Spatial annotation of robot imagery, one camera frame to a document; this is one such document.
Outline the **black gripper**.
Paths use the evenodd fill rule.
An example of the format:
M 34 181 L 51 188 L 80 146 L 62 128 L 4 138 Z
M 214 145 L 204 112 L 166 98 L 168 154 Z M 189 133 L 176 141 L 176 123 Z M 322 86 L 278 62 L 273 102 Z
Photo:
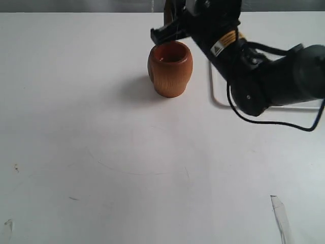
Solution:
M 175 1 L 175 20 L 152 28 L 155 45 L 191 37 L 215 66 L 242 66 L 241 1 Z

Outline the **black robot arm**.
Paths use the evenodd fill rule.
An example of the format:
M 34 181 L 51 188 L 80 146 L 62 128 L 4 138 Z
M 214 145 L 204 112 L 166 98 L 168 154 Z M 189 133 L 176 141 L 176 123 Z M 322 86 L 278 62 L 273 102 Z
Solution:
M 191 37 L 231 88 L 239 109 L 259 116 L 271 106 L 324 98 L 324 46 L 281 50 L 246 40 L 241 1 L 173 1 L 172 21 L 152 29 L 156 45 Z

